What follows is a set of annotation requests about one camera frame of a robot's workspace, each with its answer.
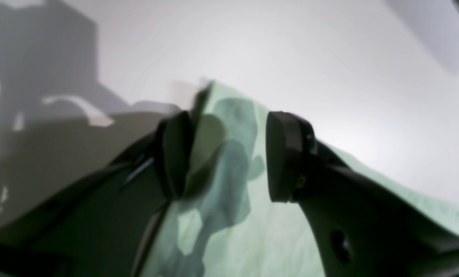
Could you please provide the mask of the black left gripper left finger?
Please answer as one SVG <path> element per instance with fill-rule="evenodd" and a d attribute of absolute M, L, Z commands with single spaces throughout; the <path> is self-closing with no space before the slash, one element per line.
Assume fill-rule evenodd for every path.
<path fill-rule="evenodd" d="M 190 115 L 163 119 L 110 164 L 0 228 L 6 277 L 134 277 L 151 218 L 182 197 Z"/>

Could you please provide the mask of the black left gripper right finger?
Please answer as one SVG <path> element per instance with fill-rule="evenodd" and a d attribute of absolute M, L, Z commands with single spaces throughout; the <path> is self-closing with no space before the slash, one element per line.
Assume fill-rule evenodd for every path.
<path fill-rule="evenodd" d="M 459 235 L 354 171 L 287 112 L 266 119 L 272 202 L 297 203 L 327 277 L 459 277 Z"/>

